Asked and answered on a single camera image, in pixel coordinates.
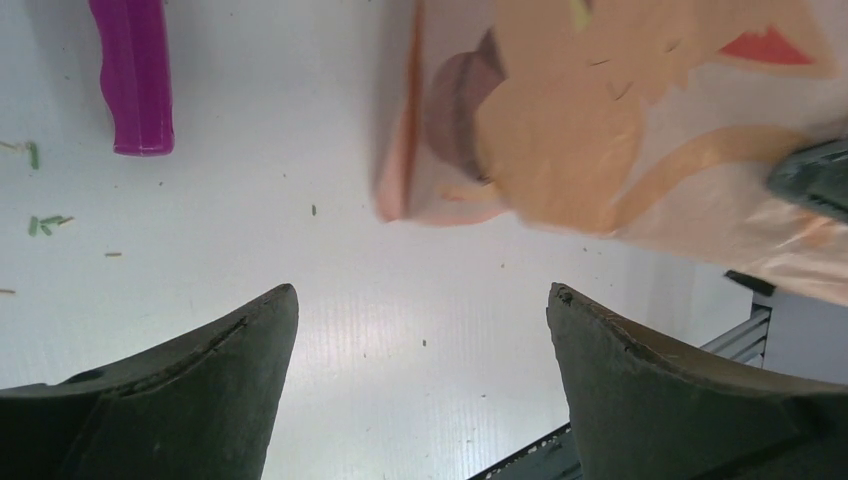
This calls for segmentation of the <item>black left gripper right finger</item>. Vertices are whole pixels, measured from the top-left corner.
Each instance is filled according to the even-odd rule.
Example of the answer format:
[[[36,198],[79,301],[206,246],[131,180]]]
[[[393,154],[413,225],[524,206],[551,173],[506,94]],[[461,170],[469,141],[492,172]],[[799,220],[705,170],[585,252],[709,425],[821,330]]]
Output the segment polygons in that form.
[[[547,323],[588,479],[843,479],[844,385],[740,364],[552,285]]]

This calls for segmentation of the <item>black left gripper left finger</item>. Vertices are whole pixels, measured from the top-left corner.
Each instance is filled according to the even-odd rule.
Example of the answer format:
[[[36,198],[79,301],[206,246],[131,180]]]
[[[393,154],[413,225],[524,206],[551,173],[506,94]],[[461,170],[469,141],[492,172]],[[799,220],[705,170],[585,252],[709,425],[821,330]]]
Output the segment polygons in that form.
[[[296,290],[55,384],[1,393],[5,479],[258,479],[298,328]]]

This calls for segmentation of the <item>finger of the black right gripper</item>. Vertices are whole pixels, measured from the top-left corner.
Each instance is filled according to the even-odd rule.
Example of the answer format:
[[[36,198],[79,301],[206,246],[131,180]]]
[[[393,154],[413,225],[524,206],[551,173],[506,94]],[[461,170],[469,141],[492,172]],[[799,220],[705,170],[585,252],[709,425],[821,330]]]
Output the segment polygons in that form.
[[[767,189],[784,201],[846,223],[847,139],[791,153],[771,170]]]

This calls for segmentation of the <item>pink cat litter bag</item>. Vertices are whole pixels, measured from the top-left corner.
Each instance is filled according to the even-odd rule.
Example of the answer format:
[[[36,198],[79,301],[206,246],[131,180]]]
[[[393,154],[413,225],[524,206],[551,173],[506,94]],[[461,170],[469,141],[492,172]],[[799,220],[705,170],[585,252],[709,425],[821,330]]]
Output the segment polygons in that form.
[[[847,300],[847,222],[773,195],[847,139],[843,1],[420,1],[387,221],[609,237]]]

